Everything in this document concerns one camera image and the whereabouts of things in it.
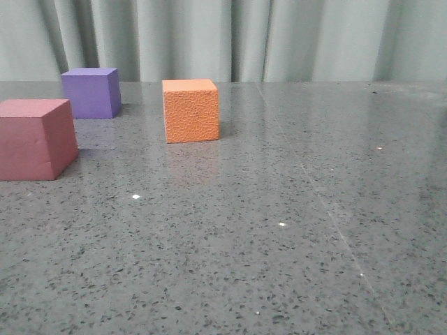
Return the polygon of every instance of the curtain fold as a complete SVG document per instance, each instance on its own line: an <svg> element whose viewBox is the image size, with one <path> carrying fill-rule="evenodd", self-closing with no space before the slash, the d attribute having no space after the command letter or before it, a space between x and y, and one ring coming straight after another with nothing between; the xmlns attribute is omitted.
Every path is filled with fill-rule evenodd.
<svg viewBox="0 0 447 335"><path fill-rule="evenodd" d="M0 80L446 80L447 1L1 0Z"/></svg>

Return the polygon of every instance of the cube side face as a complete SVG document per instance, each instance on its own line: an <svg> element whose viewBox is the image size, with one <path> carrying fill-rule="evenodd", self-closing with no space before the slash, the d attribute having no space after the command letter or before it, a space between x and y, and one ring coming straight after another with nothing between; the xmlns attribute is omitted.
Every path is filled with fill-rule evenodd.
<svg viewBox="0 0 447 335"><path fill-rule="evenodd" d="M75 126L70 102L65 102L43 117L48 152L56 179L78 157Z"/></svg>
<svg viewBox="0 0 447 335"><path fill-rule="evenodd" d="M112 108L112 115L115 116L121 110L121 92L119 90L118 70L114 70L108 76L110 105Z"/></svg>
<svg viewBox="0 0 447 335"><path fill-rule="evenodd" d="M165 91L163 111L167 143L219 139L219 92Z"/></svg>
<svg viewBox="0 0 447 335"><path fill-rule="evenodd" d="M62 86L75 119L113 118L107 76L62 75Z"/></svg>
<svg viewBox="0 0 447 335"><path fill-rule="evenodd" d="M0 180L53 180L41 118L0 118Z"/></svg>

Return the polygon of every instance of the speckled granite countertop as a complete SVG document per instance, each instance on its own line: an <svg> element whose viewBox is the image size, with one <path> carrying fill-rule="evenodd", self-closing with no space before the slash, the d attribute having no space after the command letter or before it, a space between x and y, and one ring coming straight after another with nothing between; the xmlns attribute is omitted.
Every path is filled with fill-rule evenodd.
<svg viewBox="0 0 447 335"><path fill-rule="evenodd" d="M218 87L219 141L125 82L58 180L0 182L0 334L445 334L445 83Z"/></svg>

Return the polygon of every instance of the foam block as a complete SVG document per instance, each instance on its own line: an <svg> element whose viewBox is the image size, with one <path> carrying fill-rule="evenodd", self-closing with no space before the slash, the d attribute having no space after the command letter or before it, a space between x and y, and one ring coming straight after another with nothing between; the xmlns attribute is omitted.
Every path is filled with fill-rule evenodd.
<svg viewBox="0 0 447 335"><path fill-rule="evenodd" d="M219 139L219 92L211 80L164 80L163 111L168 143Z"/></svg>
<svg viewBox="0 0 447 335"><path fill-rule="evenodd" d="M112 119L121 110L117 68L74 68L61 78L75 119Z"/></svg>
<svg viewBox="0 0 447 335"><path fill-rule="evenodd" d="M68 100L0 103L0 180L54 180L77 156Z"/></svg>

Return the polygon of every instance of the purple cube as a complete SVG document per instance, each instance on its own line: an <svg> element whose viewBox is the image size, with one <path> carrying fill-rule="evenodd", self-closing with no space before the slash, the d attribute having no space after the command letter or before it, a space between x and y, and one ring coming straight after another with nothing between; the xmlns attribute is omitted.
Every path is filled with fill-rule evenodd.
<svg viewBox="0 0 447 335"><path fill-rule="evenodd" d="M75 119L112 119L121 109L117 68L74 68L61 78Z"/></svg>

